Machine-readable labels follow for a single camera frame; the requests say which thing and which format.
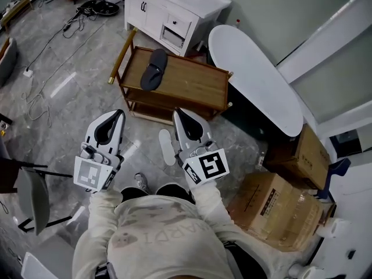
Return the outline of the blue chair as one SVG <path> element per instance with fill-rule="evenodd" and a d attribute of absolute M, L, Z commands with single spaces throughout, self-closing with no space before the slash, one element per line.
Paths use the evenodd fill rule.
<path fill-rule="evenodd" d="M 328 167 L 328 173 L 326 176 L 324 188 L 322 190 L 320 189 L 317 190 L 317 194 L 315 195 L 315 198 L 327 199 L 329 190 L 330 190 L 331 177 L 333 175 L 343 177 L 348 171 L 348 168 L 350 167 L 350 165 L 351 165 L 351 161 L 348 158 L 344 158 L 333 164 L 330 164 Z"/>

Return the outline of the dark grey slipper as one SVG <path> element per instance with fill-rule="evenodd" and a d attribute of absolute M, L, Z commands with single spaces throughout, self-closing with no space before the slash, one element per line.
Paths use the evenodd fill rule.
<path fill-rule="evenodd" d="M 160 86 L 167 66 L 167 53 L 156 49 L 151 53 L 149 63 L 141 77 L 140 86 L 144 91 L 153 91 Z"/>

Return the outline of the white vanity cabinet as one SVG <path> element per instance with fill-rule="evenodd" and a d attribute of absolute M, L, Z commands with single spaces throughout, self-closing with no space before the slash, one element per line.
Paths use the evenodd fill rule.
<path fill-rule="evenodd" d="M 204 42 L 231 0 L 124 0 L 124 26 L 136 27 L 172 53 L 185 56 Z"/>

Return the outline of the wooden framed stand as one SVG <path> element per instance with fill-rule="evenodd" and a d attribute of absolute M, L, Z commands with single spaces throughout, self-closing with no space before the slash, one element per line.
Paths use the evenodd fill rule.
<path fill-rule="evenodd" d="M 334 216 L 337 204 L 335 202 L 322 202 L 321 217 L 318 222 L 319 226 L 325 226 L 328 220 Z"/>

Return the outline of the grey floor cushion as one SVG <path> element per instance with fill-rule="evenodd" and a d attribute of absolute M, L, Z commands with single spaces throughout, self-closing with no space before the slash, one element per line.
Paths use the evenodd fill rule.
<path fill-rule="evenodd" d="M 17 42 L 8 37 L 0 50 L 0 88 L 7 82 L 12 74 L 19 54 Z"/>

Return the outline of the person's leg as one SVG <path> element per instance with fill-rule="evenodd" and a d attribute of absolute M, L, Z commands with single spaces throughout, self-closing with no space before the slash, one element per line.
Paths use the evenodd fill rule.
<path fill-rule="evenodd" d="M 156 195 L 169 196 L 174 198 L 180 198 L 185 201 L 195 204 L 191 191 L 187 191 L 178 183 L 168 183 L 161 186 L 156 192 Z"/>
<path fill-rule="evenodd" d="M 137 187 L 127 187 L 121 191 L 121 195 L 123 197 L 122 202 L 125 202 L 130 199 L 148 196 L 149 194 L 146 191 Z"/>

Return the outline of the white slipper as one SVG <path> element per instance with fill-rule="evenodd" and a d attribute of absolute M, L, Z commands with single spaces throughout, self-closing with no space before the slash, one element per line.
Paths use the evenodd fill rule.
<path fill-rule="evenodd" d="M 176 154 L 171 143 L 172 140 L 169 131 L 166 129 L 161 129 L 159 131 L 158 138 L 165 163 L 168 166 L 173 166 L 176 163 Z"/>

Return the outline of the tape-wrapped cardboard box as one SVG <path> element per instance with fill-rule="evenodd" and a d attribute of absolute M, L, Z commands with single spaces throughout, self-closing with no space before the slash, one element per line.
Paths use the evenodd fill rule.
<path fill-rule="evenodd" d="M 304 250 L 323 212 L 313 196 L 297 188 L 272 189 L 248 234 L 281 252 Z"/>

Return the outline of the person's left forearm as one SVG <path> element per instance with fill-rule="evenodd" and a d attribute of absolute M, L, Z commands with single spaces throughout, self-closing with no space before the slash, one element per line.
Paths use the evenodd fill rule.
<path fill-rule="evenodd" d="M 90 196 L 88 231 L 93 237 L 106 236 L 117 229 L 115 208 L 121 204 L 122 194 L 115 189 L 102 190 Z"/>

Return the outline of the person's torso in cream sweater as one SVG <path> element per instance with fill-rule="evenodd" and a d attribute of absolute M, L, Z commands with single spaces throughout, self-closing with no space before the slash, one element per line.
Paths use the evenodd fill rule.
<path fill-rule="evenodd" d="M 100 267 L 109 279 L 269 279 L 242 230 L 216 234 L 188 201 L 148 195 L 121 201 L 115 214 L 115 232 L 87 229 L 78 240 L 73 279 L 95 279 Z"/>

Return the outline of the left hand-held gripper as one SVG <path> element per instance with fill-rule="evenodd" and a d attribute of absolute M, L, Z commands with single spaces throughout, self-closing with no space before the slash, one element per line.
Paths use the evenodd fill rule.
<path fill-rule="evenodd" d="M 120 170 L 124 157 L 117 155 L 126 115 L 121 109 L 99 116 L 88 126 L 81 153 L 74 161 L 74 183 L 91 192 L 107 190 Z M 109 153 L 95 149 L 109 147 Z"/>

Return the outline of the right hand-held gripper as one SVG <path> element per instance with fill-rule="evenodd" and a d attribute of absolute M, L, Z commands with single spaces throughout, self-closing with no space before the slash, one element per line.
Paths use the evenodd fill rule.
<path fill-rule="evenodd" d="M 213 134 L 209 123 L 195 112 L 176 108 L 173 112 L 176 140 L 180 145 L 175 159 L 188 185 L 203 185 L 229 174 L 223 148 L 209 145 Z"/>

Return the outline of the white and black bathtub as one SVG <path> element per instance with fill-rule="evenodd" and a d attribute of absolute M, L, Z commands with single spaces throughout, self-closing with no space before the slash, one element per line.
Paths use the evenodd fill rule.
<path fill-rule="evenodd" d="M 289 137 L 302 131 L 303 114 L 295 93 L 264 52 L 243 31 L 214 27 L 208 48 L 216 67 L 232 73 L 229 83 Z"/>

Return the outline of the grey left sneaker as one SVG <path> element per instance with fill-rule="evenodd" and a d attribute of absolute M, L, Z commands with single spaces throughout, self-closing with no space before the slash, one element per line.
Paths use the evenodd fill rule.
<path fill-rule="evenodd" d="M 134 176 L 134 180 L 136 181 L 137 186 L 138 186 L 139 189 L 141 189 L 142 191 L 144 191 L 147 194 L 151 194 L 151 190 L 148 187 L 148 181 L 147 181 L 144 174 L 136 173 L 135 176 Z"/>

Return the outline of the wooden three-tier cart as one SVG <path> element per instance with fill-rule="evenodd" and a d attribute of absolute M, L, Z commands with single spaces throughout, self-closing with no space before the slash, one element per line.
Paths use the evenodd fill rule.
<path fill-rule="evenodd" d="M 109 84 L 118 83 L 130 115 L 171 125 L 175 108 L 191 110 L 209 121 L 232 107 L 228 101 L 232 73 L 176 55 L 168 55 L 160 86 L 143 90 L 140 79 L 153 51 L 134 45 L 137 31 L 130 32 L 108 79 Z"/>

